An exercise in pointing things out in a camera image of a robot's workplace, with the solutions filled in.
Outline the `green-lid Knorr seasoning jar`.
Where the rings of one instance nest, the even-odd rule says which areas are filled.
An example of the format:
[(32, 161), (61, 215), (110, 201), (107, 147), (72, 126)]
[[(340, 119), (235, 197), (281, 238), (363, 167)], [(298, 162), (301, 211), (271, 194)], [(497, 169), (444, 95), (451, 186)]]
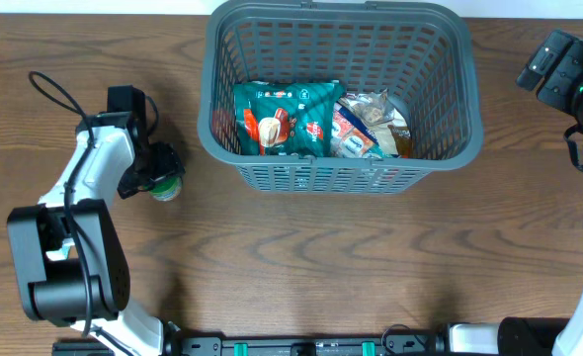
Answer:
[(157, 201), (168, 202), (179, 196), (182, 187), (182, 177), (175, 176), (155, 184), (153, 188), (148, 190), (148, 193)]

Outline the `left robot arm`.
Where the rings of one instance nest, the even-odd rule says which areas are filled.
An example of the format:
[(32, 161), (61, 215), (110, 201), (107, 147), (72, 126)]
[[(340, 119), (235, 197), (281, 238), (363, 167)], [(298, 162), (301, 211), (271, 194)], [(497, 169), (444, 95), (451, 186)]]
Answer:
[(155, 107), (141, 90), (113, 86), (107, 109), (82, 120), (77, 145), (54, 186), (7, 218), (22, 308), (87, 334), (117, 355), (171, 355), (176, 328), (130, 298), (125, 253), (110, 216), (115, 197), (148, 193), (171, 201), (184, 166), (174, 147), (150, 141), (146, 114)]

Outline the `Kleenex tissue multipack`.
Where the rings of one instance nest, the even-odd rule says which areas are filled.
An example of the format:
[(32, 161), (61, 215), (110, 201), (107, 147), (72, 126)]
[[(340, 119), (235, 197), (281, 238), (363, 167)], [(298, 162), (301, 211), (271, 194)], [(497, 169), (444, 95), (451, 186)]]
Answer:
[(339, 158), (398, 157), (394, 141), (379, 145), (375, 133), (349, 109), (336, 102), (333, 109), (330, 155)]

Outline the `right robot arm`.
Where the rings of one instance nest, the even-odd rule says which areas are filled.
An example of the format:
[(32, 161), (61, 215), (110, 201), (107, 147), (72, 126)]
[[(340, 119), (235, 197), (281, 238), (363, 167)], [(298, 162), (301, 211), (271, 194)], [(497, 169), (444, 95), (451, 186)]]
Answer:
[[(571, 164), (583, 173), (583, 40), (552, 31), (516, 84), (571, 116), (563, 138)], [(429, 351), (443, 355), (583, 355), (583, 292), (570, 318), (507, 316), (498, 323), (450, 323)]]

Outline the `brown white snack pouch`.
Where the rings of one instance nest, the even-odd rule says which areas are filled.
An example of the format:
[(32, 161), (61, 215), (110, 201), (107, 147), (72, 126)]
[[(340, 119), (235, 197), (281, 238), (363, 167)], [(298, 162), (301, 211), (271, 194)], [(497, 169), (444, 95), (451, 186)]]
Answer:
[(366, 94), (347, 93), (339, 99), (339, 104), (363, 124), (385, 156), (411, 156), (412, 137), (405, 115), (397, 108), (396, 97), (387, 89)]

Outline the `green Nescafe coffee bag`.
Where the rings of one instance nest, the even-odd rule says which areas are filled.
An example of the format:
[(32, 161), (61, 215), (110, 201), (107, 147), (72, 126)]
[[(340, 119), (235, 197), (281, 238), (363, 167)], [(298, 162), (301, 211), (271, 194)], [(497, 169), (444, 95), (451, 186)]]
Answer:
[(233, 94), (241, 152), (327, 156), (334, 107), (344, 93), (338, 81), (236, 84)]

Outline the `pale green snack packet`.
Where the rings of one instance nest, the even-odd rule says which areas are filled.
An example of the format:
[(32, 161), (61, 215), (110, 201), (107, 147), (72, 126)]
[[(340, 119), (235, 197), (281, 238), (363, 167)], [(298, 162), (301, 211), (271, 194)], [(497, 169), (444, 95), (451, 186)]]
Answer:
[(48, 250), (45, 255), (50, 261), (63, 261), (69, 257), (70, 250), (74, 246), (75, 243), (71, 237), (64, 238), (60, 247)]

